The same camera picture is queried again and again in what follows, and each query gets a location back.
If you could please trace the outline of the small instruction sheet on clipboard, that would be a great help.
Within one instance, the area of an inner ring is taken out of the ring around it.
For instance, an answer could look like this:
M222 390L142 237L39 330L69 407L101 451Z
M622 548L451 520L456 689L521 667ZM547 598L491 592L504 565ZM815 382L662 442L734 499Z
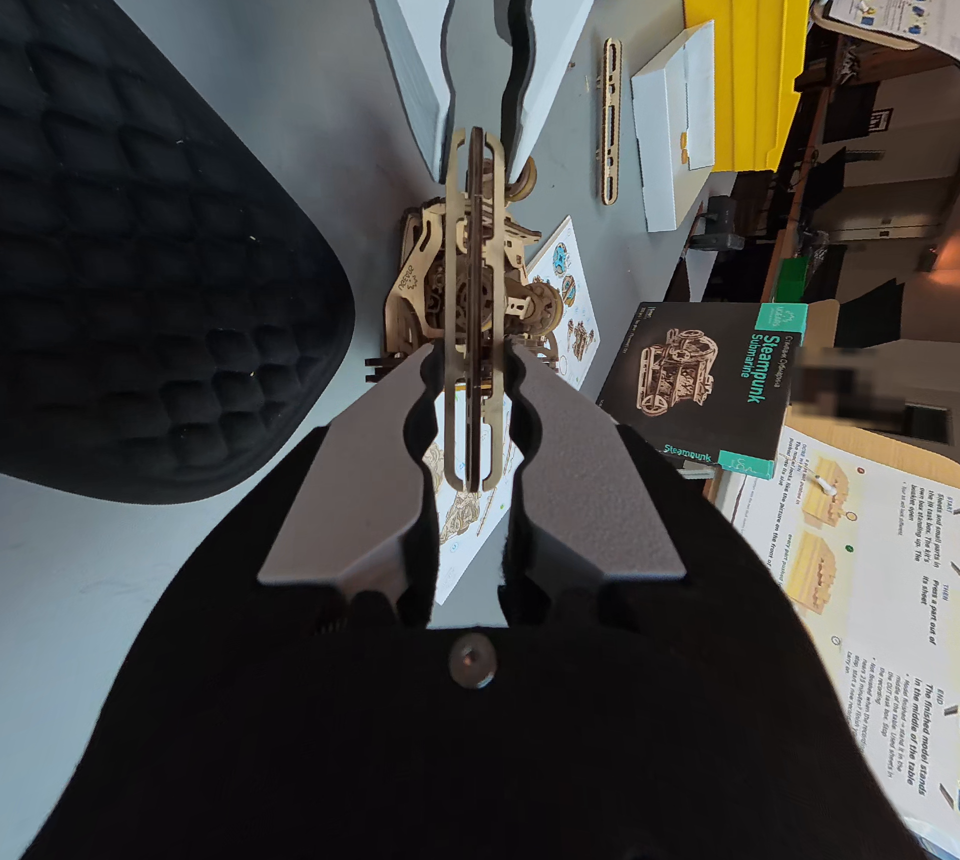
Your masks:
M959 59L959 0L829 0L823 13L859 38L884 35Z

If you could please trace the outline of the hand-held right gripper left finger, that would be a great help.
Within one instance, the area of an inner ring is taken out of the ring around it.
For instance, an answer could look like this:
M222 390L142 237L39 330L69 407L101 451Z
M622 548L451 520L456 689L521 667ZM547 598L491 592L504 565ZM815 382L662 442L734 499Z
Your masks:
M434 478L444 347L431 343L323 430L258 573L265 586L383 594L405 624L430 620L439 570Z

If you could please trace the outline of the oblong slotted wooden part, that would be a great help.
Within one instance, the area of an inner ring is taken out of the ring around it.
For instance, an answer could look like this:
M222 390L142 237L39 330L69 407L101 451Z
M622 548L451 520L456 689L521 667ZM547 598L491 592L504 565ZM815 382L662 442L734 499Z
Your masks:
M457 492L493 490L503 474L505 162L481 127L452 134L443 222L445 477Z

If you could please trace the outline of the illustrated assembly booklet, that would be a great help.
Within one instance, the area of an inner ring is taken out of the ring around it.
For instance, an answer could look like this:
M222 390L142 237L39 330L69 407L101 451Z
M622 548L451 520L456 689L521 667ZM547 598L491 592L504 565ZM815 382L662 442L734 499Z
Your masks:
M554 330L557 374L580 389L599 349L601 335L594 314L585 269L570 217L540 247L527 265L531 282L542 281L558 289L561 317ZM438 396L435 413L438 434L424 454L433 477L438 515L438 580L435 604L449 598L476 554L501 522L509 519L513 476L522 455L509 436L512 405L504 398L503 475L496 487L480 494L456 492L446 480L445 400Z

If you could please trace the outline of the wooden submarine model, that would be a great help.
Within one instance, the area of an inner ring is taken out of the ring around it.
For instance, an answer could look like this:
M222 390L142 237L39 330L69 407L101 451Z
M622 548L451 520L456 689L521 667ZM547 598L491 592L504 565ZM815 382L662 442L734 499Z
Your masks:
M484 160L484 227L487 233L493 219L490 199L493 164L490 158ZM529 196L537 182L536 172L534 158L530 156L519 179L506 186L506 206ZM384 308L383 352L365 361L368 383L377 383L424 344L443 337L447 280L446 206L446 200L438 197L404 211L398 275ZM457 224L454 257L458 278L455 332L461 349L467 307L465 225L466 220ZM505 337L516 339L558 373L560 355L555 331L561 325L565 304L557 288L548 285L541 276L529 274L524 255L525 248L539 242L542 233L517 224L510 213L505 214L504 230ZM493 339L493 276L493 269L485 267L482 273L482 327L487 347Z

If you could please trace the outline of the large printed instruction sheet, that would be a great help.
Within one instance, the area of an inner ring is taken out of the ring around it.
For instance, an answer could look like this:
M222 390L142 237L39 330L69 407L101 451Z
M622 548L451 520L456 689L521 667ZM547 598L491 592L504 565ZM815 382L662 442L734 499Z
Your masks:
M815 644L856 744L930 853L959 847L959 493L786 426L732 525Z

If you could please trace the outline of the large black honeycomb cushion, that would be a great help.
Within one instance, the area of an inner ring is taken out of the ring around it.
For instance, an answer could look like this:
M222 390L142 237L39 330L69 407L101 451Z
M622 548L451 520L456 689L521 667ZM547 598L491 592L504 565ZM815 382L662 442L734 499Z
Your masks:
M1 0L1 469L194 502L273 458L349 349L307 214L113 0Z

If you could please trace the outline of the yellow plastic bin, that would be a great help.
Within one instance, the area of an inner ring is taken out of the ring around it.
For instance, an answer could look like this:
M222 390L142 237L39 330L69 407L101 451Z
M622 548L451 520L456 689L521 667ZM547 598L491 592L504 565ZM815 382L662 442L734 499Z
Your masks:
M714 168L775 170L800 99L810 0L683 0L714 23Z

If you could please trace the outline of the black model kit box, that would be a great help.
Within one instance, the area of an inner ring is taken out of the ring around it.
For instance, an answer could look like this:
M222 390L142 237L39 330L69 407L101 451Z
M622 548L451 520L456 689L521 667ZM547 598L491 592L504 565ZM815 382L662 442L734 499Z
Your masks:
M770 479L808 308L644 302L597 405L672 462Z

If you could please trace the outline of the small black device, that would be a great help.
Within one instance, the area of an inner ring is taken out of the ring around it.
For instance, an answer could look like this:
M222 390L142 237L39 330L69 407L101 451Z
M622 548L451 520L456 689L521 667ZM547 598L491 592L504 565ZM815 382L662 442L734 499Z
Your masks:
M694 219L687 247L699 252L739 252L746 239L736 230L737 201L730 195L709 197Z

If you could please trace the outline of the thin slotted wooden strip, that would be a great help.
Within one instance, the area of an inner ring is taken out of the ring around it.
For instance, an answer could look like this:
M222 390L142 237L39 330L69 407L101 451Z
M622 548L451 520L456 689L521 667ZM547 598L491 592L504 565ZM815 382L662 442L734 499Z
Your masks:
M598 159L599 193L604 206L611 206L618 199L622 61L621 40L605 39L597 82L602 93Z

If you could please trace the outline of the white cardboard box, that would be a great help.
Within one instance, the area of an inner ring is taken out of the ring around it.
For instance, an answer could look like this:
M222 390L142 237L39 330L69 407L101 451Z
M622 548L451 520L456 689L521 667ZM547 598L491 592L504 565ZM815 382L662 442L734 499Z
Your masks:
M676 230L714 170L714 21L685 28L630 81L646 229Z

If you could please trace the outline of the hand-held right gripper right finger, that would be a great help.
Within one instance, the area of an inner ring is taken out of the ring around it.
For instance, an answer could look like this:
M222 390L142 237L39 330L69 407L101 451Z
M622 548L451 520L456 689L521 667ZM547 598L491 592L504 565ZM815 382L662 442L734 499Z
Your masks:
M687 569L618 425L515 342L505 351L514 471L503 583L508 624L538 624L570 591L675 582Z

